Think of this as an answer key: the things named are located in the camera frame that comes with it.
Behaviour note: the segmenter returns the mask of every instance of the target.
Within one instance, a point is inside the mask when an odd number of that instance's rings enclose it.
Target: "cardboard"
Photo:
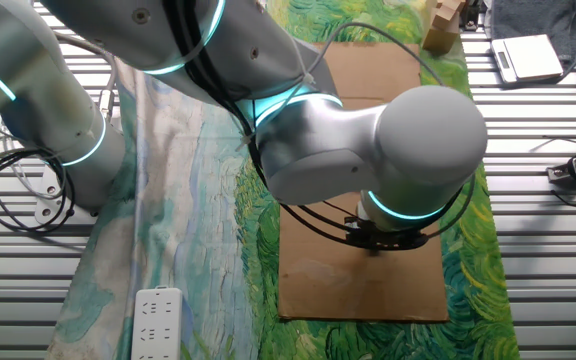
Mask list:
[[[407,46],[419,53],[419,46]],[[419,63],[395,44],[332,43],[325,58],[346,109],[389,103],[421,85]]]
[[[436,7],[430,7],[430,23],[422,47],[435,55],[443,55],[452,49],[455,40],[459,37],[459,16],[453,17],[445,29],[440,29],[432,25],[437,11]]]
[[[417,46],[410,47],[418,52]],[[386,103],[420,86],[419,64],[394,44],[333,44],[326,60],[347,108]],[[354,213],[359,194],[330,202]],[[339,223],[346,216],[325,204],[311,208]],[[345,238],[342,230],[295,211],[320,229]],[[279,236],[280,317],[448,321],[438,238],[416,250],[374,255],[315,234],[283,209]]]

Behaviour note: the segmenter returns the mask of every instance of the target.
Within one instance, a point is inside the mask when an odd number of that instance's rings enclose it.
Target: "electrical outlet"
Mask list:
[[[181,290],[158,286],[135,297],[132,360],[177,360],[181,348]]]

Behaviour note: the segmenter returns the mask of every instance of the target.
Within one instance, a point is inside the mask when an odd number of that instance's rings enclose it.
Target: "metal grating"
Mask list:
[[[72,34],[40,5],[58,31]],[[576,360],[576,208],[550,193],[545,168],[576,154],[576,69],[556,86],[499,88],[484,33],[462,35],[472,93],[490,134],[484,160],[523,359]],[[62,45],[66,61],[94,99],[109,67]],[[39,185],[43,164],[24,163]],[[14,211],[34,221],[36,200],[11,172],[0,189]],[[576,192],[570,193],[576,203]],[[41,359],[90,227],[71,226],[41,242],[0,226],[0,359]]]

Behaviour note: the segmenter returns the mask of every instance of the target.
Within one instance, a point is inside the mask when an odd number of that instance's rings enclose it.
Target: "black cord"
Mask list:
[[[341,24],[337,27],[337,29],[335,29],[335,31],[333,31],[330,36],[328,36],[328,39],[326,39],[326,42],[324,43],[323,48],[321,49],[321,51],[319,52],[319,55],[317,56],[317,58],[315,58],[315,60],[312,62],[312,64],[308,67],[308,73],[312,73],[314,71],[314,69],[319,65],[319,63],[321,63],[321,61],[324,58],[324,55],[326,54],[326,51],[328,50],[328,48],[330,47],[330,44],[333,43],[333,41],[337,38],[337,36],[341,33],[342,30],[349,28],[349,27],[362,27],[365,29],[369,29],[372,30],[374,32],[376,32],[377,34],[385,37],[386,39],[390,40],[391,42],[395,43],[397,46],[399,46],[402,50],[404,50],[405,52],[407,52],[410,56],[412,56],[415,60],[417,60],[417,62],[421,65],[421,67],[423,67],[424,69],[426,69],[426,71],[428,71],[428,73],[430,73],[430,75],[437,81],[437,83],[441,86],[446,86],[446,84],[441,80],[441,78],[439,77],[439,75],[423,60],[421,59],[421,57],[419,57],[419,55],[415,54],[412,50],[410,50],[410,48],[408,48],[404,43],[402,43],[401,41],[399,41],[397,38],[395,38],[394,36],[388,34],[387,32],[385,32],[384,30],[374,26],[374,25],[370,25],[370,24],[366,24],[366,23],[362,23],[362,22],[349,22],[349,23],[344,23]],[[280,89],[278,89],[278,91],[272,93],[269,96],[275,96],[275,95],[279,95],[284,91],[287,91],[288,89],[291,89],[295,86],[297,86],[299,83],[301,83],[304,79],[304,76],[306,74],[302,74],[299,77],[297,77],[294,81],[292,81],[291,83],[286,84],[285,86],[281,87]]]
[[[47,233],[53,232],[53,231],[61,228],[66,223],[66,221],[74,214],[75,188],[74,188],[74,184],[72,182],[72,179],[70,178],[70,175],[67,172],[65,172],[65,174],[66,174],[65,176],[66,176],[67,181],[65,181],[65,182],[63,181],[63,175],[62,174],[64,173],[64,170],[61,167],[61,164],[56,160],[56,158],[54,156],[52,156],[52,154],[50,154],[44,150],[31,150],[31,151],[20,150],[14,154],[6,156],[4,159],[2,159],[3,161],[0,160],[0,172],[3,171],[5,168],[11,166],[12,164],[14,164],[14,163],[16,163],[22,159],[33,157],[33,156],[43,157],[45,159],[45,161],[48,163],[48,165],[50,166],[50,168],[57,174],[57,177],[59,178],[60,182],[64,183],[66,186],[66,188],[62,192],[61,204],[60,204],[59,210],[57,211],[55,216],[53,216],[46,223],[38,225],[38,226],[34,226],[34,227],[29,227],[29,226],[23,224],[21,221],[19,221],[19,219],[16,218],[16,216],[8,209],[8,207],[6,206],[6,204],[4,203],[4,201],[0,197],[0,207],[2,208],[4,213],[8,217],[10,217],[17,225],[10,224],[10,223],[4,221],[3,219],[1,219],[1,217],[0,217],[0,224],[6,228],[12,230],[12,231],[23,231],[23,232],[29,232],[29,233],[34,233],[34,234],[47,234]],[[57,225],[52,225],[63,214],[63,210],[65,207],[68,193],[70,194],[70,198],[71,198],[70,207],[66,211],[66,215],[64,216],[62,221]]]
[[[568,141],[568,142],[571,142],[571,143],[575,143],[575,144],[576,144],[576,140],[569,139],[569,138],[557,137],[557,136],[549,136],[549,135],[542,135],[541,137],[544,138],[544,139],[548,139],[548,140],[563,140],[563,141]]]
[[[311,209],[310,209],[309,207],[307,207],[307,206],[300,205],[300,206],[298,206],[298,207],[299,207],[301,210],[303,210],[306,214],[314,217],[315,219],[317,219],[317,220],[319,220],[319,221],[321,221],[321,222],[323,222],[323,223],[325,223],[325,224],[328,224],[328,225],[330,225],[330,226],[336,227],[337,229],[344,230],[344,231],[347,231],[347,232],[363,231],[363,230],[361,230],[361,229],[353,228],[353,227],[346,226],[346,225],[341,225],[341,224],[339,224],[339,223],[336,222],[336,221],[330,220],[330,219],[328,219],[327,217],[318,214],[317,212],[311,210]]]
[[[330,207],[333,208],[333,209],[337,209],[337,210],[343,212],[344,214],[346,214],[346,215],[348,215],[348,216],[355,216],[355,217],[357,216],[357,215],[351,213],[350,211],[348,211],[348,210],[346,210],[346,209],[343,209],[343,208],[341,208],[341,207],[339,207],[339,206],[337,206],[337,205],[335,205],[335,204],[332,204],[332,203],[330,203],[330,202],[328,202],[328,201],[326,201],[326,200],[324,200],[324,201],[322,201],[322,202],[323,202],[324,204],[330,206]]]
[[[457,215],[455,215],[455,217],[452,220],[450,220],[450,222],[446,226],[442,227],[441,229],[435,231],[432,234],[423,235],[424,237],[426,237],[428,239],[432,239],[436,236],[443,234],[444,232],[448,231],[451,227],[453,227],[459,221],[459,219],[461,219],[462,216],[464,216],[464,214],[466,213],[466,210],[468,210],[468,205],[470,205],[470,201],[472,200],[472,196],[475,193],[476,180],[477,180],[477,175],[473,174],[470,177],[470,181],[469,181],[470,189],[468,189],[468,195],[466,196],[466,200],[464,201],[464,206],[461,207],[461,210],[459,210]]]
[[[195,1],[184,1],[179,6],[179,0],[164,0],[168,23],[175,38],[175,42],[184,56],[201,41],[201,31],[195,17]],[[250,137],[248,151],[261,181],[266,185],[265,176],[261,169],[261,155],[256,146],[252,127],[241,109],[235,104],[223,85],[219,74],[215,70],[206,49],[202,49],[197,57],[188,62],[184,68],[190,79],[208,93],[219,105],[232,113],[240,122],[245,136]]]
[[[286,205],[286,204],[280,204],[282,208],[284,208],[284,210],[286,210],[286,212],[288,214],[290,214],[290,216],[292,216],[293,218],[295,218],[295,220],[299,221],[303,226],[307,227],[308,229],[314,231],[315,233],[325,237],[326,239],[332,240],[332,241],[336,241],[342,244],[346,244],[346,245],[350,245],[348,243],[348,241],[346,239],[342,239],[340,237],[334,236],[334,235],[330,235],[327,232],[317,228],[316,226],[312,225],[311,223],[309,223],[308,221],[306,221],[304,218],[302,218],[301,216],[299,216],[299,214],[297,214],[293,209],[290,208],[290,206]]]
[[[568,206],[572,206],[576,208],[576,204],[572,204],[570,203],[568,200],[564,199],[561,195],[559,195],[559,193],[557,193],[557,191],[555,190],[550,190],[550,193],[555,195],[555,197],[557,197],[557,199],[559,199],[559,201],[561,201],[562,203],[564,203],[564,205],[568,205]]]

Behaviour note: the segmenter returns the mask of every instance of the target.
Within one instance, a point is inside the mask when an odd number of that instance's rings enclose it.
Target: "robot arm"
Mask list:
[[[258,3],[42,3],[124,62],[198,100],[220,103],[188,75],[189,61],[203,50],[227,96],[256,129],[268,188],[282,203],[310,204],[362,191],[360,213],[378,228],[415,228],[442,213],[483,158],[485,123],[470,99],[448,88],[422,87],[387,105],[344,110],[325,61],[316,62],[319,51],[293,39]],[[123,144],[114,132],[102,136],[105,122],[65,68],[54,36],[31,12],[21,0],[0,0],[0,21],[17,30],[0,34],[0,54],[9,47],[16,51],[0,57],[0,78],[17,95],[0,103],[4,120],[30,145],[66,151],[65,162],[83,159],[68,169],[81,173],[73,175],[75,183],[109,184]],[[198,30],[194,37],[190,25]],[[32,73],[30,62],[16,63],[33,56],[42,61],[41,73]],[[77,134],[90,132],[90,141],[76,141]],[[70,152],[69,145],[76,149]]]

